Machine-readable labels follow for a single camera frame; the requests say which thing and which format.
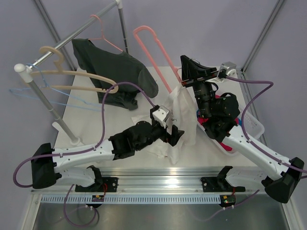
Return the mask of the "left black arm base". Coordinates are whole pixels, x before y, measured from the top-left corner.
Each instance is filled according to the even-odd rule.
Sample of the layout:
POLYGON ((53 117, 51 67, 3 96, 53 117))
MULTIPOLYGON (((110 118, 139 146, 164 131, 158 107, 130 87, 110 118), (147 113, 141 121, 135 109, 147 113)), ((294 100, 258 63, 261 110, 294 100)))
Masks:
POLYGON ((117 177, 102 177, 96 180, 92 185, 88 187, 82 187, 77 185, 75 187, 75 192, 78 193, 102 193, 102 192, 109 192, 115 193, 118 188, 118 178, 117 177))

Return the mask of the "dark grey t-shirt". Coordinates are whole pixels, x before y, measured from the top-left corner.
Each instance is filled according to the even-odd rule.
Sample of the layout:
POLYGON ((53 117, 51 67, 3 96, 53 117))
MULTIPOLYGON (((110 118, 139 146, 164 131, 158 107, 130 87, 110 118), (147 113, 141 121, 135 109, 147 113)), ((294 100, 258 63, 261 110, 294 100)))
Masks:
MULTIPOLYGON (((81 69, 88 73, 109 78, 116 83, 131 82, 139 86, 149 98, 158 95, 159 88, 148 69, 126 52, 110 53, 96 47, 88 39, 73 39, 73 53, 81 69)), ((140 91, 131 85, 120 85, 116 93, 110 93, 105 103, 128 110, 138 108, 135 99, 140 91)))

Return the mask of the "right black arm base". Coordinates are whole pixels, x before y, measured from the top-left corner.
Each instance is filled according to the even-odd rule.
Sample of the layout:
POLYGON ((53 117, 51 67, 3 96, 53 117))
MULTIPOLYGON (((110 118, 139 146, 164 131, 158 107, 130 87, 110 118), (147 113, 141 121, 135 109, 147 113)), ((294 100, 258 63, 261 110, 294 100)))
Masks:
POLYGON ((225 178, 218 177, 202 177, 201 178, 203 192, 245 192, 243 186, 233 187, 225 178))

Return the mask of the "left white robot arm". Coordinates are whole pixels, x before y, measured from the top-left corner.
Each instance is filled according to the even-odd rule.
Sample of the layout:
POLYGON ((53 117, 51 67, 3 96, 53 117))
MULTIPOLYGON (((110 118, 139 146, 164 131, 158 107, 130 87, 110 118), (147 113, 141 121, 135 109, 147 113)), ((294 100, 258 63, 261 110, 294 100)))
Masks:
POLYGON ((53 149, 50 143, 42 144, 31 159, 32 187, 44 189, 68 183, 98 191, 103 179, 94 170, 82 170, 80 165, 128 158, 158 139, 173 147, 184 134, 176 125, 168 132, 169 111, 162 106, 151 109, 150 118, 151 122, 140 121, 92 146, 53 149))

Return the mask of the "aluminium mounting rail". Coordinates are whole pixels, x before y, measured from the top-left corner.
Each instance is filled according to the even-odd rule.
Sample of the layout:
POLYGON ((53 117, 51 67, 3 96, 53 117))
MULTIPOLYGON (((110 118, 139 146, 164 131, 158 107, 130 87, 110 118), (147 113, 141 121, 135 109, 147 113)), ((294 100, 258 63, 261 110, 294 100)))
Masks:
MULTIPOLYGON (((82 170, 94 170, 99 179, 102 177, 117 177, 118 188, 116 193, 146 193, 167 192, 173 190, 203 191, 202 177, 227 178, 235 171, 232 166, 209 167, 209 168, 165 168, 165 169, 120 169, 99 168, 93 165, 80 167, 82 170)), ((231 184, 233 187, 243 186, 245 189, 252 187, 241 182, 239 185, 231 184)))

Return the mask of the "silver clothes rack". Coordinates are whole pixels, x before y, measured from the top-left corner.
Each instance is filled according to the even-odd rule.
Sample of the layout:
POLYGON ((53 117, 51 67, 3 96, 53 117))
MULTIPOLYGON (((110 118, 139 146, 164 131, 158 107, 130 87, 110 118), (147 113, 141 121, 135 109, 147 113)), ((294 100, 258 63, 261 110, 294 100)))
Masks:
POLYGON ((39 86, 35 83, 33 76, 41 75, 44 77, 46 75, 69 75, 69 76, 82 76, 91 79, 97 79, 99 81, 106 82, 114 88, 110 91, 110 93, 116 93, 118 91, 118 86, 116 86, 116 82, 108 79, 106 77, 98 76, 95 74, 80 72, 75 70, 65 70, 62 67, 62 64, 65 61, 64 55, 60 52, 60 49, 63 48, 67 43, 72 41, 76 36, 78 36, 81 32, 91 26, 95 21, 99 20, 103 15, 109 12, 113 8, 118 9, 119 17, 121 20, 121 27, 123 31, 124 44, 127 44, 127 34, 125 30, 125 23, 123 20, 123 6, 122 1, 114 0, 109 3, 106 7, 104 7, 101 11, 99 11, 95 16, 92 16, 88 19, 84 24, 82 24, 75 31, 71 32, 65 38, 59 40, 54 47, 43 46, 40 48, 39 52, 43 54, 38 60, 36 60, 33 64, 16 64, 14 66, 14 71, 18 73, 24 83, 26 83, 30 89, 35 93, 38 99, 44 104, 45 108, 51 112, 54 117, 55 122, 52 124, 55 129, 59 132, 62 132, 68 136, 70 142, 73 146, 80 146, 82 141, 80 137, 73 134, 67 124, 60 117, 56 109, 52 106, 51 102, 47 99, 47 97, 43 94, 39 86), (58 57, 57 60, 54 61, 54 70, 39 70, 38 65, 45 62, 52 55, 56 55, 58 57))

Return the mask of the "magenta cloth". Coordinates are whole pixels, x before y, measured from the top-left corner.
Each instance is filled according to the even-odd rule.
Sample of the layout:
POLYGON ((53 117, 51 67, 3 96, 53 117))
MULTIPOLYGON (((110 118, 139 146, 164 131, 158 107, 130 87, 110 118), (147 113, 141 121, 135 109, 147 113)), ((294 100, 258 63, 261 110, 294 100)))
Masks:
POLYGON ((198 124, 204 128, 207 136, 215 140, 227 152, 232 152, 233 148, 224 144, 223 139, 229 136, 229 131, 234 126, 238 125, 239 115, 237 98, 228 92, 202 102, 196 112, 198 124))

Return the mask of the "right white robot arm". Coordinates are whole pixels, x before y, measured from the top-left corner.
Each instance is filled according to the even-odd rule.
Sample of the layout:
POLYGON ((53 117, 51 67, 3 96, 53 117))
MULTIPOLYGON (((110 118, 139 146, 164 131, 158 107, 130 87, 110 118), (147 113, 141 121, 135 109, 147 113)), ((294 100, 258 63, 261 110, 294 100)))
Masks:
POLYGON ((236 65, 223 63, 219 69, 205 67, 195 60, 181 55, 182 86, 192 87, 198 107, 197 119, 210 139, 233 148, 256 164, 264 175, 255 171, 238 172, 231 166, 225 166, 218 176, 217 185, 226 191, 233 188, 264 189, 275 201, 286 204, 305 173, 304 162, 298 158, 288 158, 257 141, 249 135, 244 123, 246 109, 239 110, 237 97, 230 92, 216 96, 218 86, 212 79, 234 78, 236 65))

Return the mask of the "beige wooden hanger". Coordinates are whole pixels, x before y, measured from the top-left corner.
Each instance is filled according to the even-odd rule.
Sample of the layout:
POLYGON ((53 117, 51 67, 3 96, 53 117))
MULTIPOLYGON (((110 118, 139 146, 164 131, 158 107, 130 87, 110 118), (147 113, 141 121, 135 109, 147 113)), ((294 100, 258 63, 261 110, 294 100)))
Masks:
MULTIPOLYGON (((103 81, 107 83, 106 87, 102 88, 91 88, 85 86, 69 86, 69 85, 52 85, 56 89, 59 90, 79 90, 79 91, 92 91, 92 92, 102 92, 102 93, 117 93, 119 90, 119 86, 116 84, 114 80, 109 78, 91 74, 84 71, 72 71, 65 70, 62 67, 62 63, 64 62, 63 54, 57 49, 50 46, 43 46, 39 50, 41 53, 50 52, 51 54, 55 54, 58 56, 58 59, 53 61, 56 69, 55 70, 43 70, 42 73, 46 75, 70 75, 70 76, 81 76, 89 79, 95 79, 99 81, 103 81)), ((14 66, 14 71, 19 74, 19 76, 23 79, 25 84, 27 84, 33 91, 40 92, 41 90, 34 82, 33 76, 39 75, 38 71, 33 72, 29 67, 26 67, 24 64, 16 64, 14 66)))

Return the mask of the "white plastic basket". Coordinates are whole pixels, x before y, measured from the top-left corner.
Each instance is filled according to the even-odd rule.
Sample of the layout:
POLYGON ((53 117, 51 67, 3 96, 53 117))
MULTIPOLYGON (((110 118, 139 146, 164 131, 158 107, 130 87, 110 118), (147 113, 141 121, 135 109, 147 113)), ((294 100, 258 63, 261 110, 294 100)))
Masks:
MULTIPOLYGON (((201 118, 199 110, 197 110, 196 116, 198 120, 197 123, 198 127, 206 134, 202 123, 206 122, 207 119, 201 118)), ((246 113, 244 114, 244 126, 247 133, 255 139, 259 139, 265 131, 265 128, 262 125, 262 123, 248 111, 246 111, 246 113)), ((239 154, 238 151, 236 151, 234 148, 230 146, 227 146, 223 143, 219 143, 214 139, 211 139, 211 141, 217 146, 217 148, 219 148, 227 156, 236 156, 239 154)))

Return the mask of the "white Coca-Cola t-shirt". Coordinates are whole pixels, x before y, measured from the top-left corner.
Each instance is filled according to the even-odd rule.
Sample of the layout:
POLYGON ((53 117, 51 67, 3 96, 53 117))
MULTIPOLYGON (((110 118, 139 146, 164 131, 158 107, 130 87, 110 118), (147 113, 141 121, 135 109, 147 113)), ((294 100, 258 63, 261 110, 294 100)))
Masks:
POLYGON ((196 143, 196 106, 188 90, 180 85, 168 95, 162 106, 170 112, 166 123, 167 130, 171 132, 172 125, 175 125, 179 130, 183 130, 184 134, 173 147, 158 139, 152 145, 146 147, 144 151, 155 154, 160 158, 168 157, 172 164, 176 164, 184 147, 193 146, 196 143))

